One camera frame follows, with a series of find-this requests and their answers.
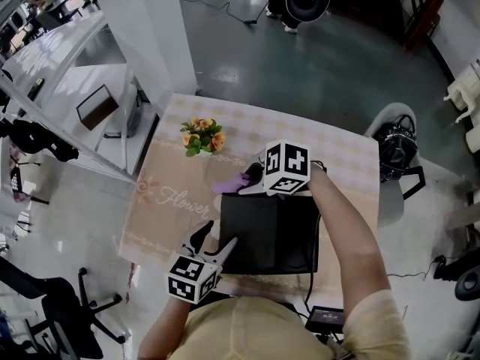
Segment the group of black bags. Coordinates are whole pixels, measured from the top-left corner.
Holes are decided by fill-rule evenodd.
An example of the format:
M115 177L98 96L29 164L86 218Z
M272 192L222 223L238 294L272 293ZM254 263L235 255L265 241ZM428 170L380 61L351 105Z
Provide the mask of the group of black bags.
M0 138L8 137L22 152L36 154L49 150L58 161L68 162L79 157L79 151L52 131L36 122L3 118L0 121Z

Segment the white ornate dressing table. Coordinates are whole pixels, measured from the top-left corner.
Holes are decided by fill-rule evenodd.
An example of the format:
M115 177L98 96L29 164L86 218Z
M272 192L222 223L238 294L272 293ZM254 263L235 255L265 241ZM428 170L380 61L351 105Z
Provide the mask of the white ornate dressing table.
M472 153L480 152L480 58L470 63L448 86L443 100L461 111L455 124L464 119L472 122L472 128L465 134L466 145Z

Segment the white metal shelf rack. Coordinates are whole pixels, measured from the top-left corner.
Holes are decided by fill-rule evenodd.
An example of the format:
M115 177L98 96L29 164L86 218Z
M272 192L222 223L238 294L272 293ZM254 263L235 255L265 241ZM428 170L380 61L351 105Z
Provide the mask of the white metal shelf rack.
M30 88L45 82L34 101ZM76 107L105 84L119 108L95 129ZM158 115L129 68L100 11L62 25L16 52L0 66L0 87L13 94L7 116L41 123L79 151L73 163L134 182L158 124Z

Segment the potted orange flowers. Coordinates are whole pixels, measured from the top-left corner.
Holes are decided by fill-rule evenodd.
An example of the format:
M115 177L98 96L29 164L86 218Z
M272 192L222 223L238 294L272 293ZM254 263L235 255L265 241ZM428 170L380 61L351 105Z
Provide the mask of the potted orange flowers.
M213 118L192 118L181 123L181 139L189 158L200 154L212 155L224 147L223 128Z

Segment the black office chair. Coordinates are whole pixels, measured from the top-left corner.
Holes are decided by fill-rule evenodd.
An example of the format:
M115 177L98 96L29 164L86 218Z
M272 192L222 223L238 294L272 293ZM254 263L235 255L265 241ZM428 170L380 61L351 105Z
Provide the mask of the black office chair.
M123 335L115 335L96 317L100 312L120 304L122 296L116 293L111 302L101 306L90 301L84 284L87 274L86 268L79 269L79 294L76 294L73 286L63 277L33 277L0 256L0 282L27 299L41 301L45 319L31 326L30 332L37 335L49 329L62 352L72 351L78 358L101 360L104 354L92 326L117 344L125 344Z

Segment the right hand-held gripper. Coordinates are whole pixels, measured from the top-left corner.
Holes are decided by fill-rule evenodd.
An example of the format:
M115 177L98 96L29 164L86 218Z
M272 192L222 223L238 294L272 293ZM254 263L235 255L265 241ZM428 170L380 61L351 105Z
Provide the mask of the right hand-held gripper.
M285 139L268 142L244 168L250 183L256 184L242 188L238 194L292 195L310 181L310 162L310 148L306 145Z

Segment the person's cream knit top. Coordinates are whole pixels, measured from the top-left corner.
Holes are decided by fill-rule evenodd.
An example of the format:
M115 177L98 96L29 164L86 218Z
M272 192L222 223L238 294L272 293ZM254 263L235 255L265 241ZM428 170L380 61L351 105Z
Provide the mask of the person's cream knit top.
M216 301L194 310L169 360L412 360L389 290L361 300L346 319L344 341L322 343L299 316L266 298Z

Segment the black handbag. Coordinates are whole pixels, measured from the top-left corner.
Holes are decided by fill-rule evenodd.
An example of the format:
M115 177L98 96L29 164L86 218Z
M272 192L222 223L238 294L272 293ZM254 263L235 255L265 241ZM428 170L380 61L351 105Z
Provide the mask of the black handbag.
M412 117L404 114L383 124L373 138L379 145L380 182L399 180L418 151Z

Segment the black tray box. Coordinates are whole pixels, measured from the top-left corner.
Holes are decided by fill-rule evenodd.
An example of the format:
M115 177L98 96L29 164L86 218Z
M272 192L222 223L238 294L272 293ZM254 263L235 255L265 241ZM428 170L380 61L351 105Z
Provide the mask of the black tray box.
M312 196L224 194L219 246L238 239L228 275L293 275L318 268L320 212Z

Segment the grey chair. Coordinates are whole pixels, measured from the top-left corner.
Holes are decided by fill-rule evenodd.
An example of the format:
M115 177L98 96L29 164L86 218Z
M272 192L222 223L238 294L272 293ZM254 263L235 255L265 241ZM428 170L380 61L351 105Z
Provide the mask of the grey chair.
M417 124L413 110L404 103L390 103L377 114L364 132L364 135L375 140L374 134L383 124L393 122L397 117L404 114L412 117L416 134ZM419 161L418 147L416 156L412 159L409 167L399 180L381 183L379 179L378 226L385 227L399 221L404 214L404 203L406 200L418 193L425 185L425 173Z

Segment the dark wooden staircase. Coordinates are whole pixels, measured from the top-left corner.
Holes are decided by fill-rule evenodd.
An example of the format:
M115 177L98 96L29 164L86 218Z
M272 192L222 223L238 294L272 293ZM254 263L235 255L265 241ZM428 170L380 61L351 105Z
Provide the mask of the dark wooden staircase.
M331 0L329 9L358 20L413 51L430 38L440 23L445 0Z

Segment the person's right forearm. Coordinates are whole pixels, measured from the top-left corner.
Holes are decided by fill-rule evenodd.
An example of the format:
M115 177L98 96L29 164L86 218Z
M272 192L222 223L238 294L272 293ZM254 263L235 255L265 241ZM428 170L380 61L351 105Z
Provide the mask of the person's right forearm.
M348 317L369 295L391 288L380 247L359 211L315 163L310 165L308 187L337 255Z

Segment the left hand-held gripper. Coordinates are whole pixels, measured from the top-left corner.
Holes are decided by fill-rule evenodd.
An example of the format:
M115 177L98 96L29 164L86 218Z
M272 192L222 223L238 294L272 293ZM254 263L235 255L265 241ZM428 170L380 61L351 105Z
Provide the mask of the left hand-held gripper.
M183 244L179 251L171 254L166 271L166 288L170 296L197 305L217 286L222 265L238 238L232 237L213 253L194 253L200 251L213 226L213 220L202 223L190 236L190 246Z

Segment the purple cloth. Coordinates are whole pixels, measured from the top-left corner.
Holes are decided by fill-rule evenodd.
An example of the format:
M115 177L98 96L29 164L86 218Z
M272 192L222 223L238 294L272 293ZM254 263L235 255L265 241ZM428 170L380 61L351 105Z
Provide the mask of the purple cloth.
M226 181L213 183L211 191L214 194L234 194L238 193L242 188L248 187L251 182L251 177L247 173L239 172Z

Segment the black recorder box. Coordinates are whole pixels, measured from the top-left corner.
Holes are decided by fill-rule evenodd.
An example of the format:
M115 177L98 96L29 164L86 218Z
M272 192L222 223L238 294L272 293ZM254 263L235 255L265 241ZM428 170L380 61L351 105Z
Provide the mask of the black recorder box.
M344 310L333 307L314 306L305 328L321 335L341 334L344 327Z

